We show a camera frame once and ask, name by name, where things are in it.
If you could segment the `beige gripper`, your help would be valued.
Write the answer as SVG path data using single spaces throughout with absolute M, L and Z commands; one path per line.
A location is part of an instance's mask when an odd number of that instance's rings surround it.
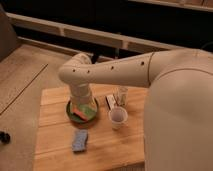
M 89 104 L 93 97 L 89 84 L 70 85 L 70 101 L 76 105 Z

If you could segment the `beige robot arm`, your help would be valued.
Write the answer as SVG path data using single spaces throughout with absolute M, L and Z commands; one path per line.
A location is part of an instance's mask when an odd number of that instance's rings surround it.
M 146 171 L 213 171 L 213 54 L 177 49 L 93 64 L 83 54 L 59 69 L 71 100 L 92 99 L 89 85 L 146 87 Z

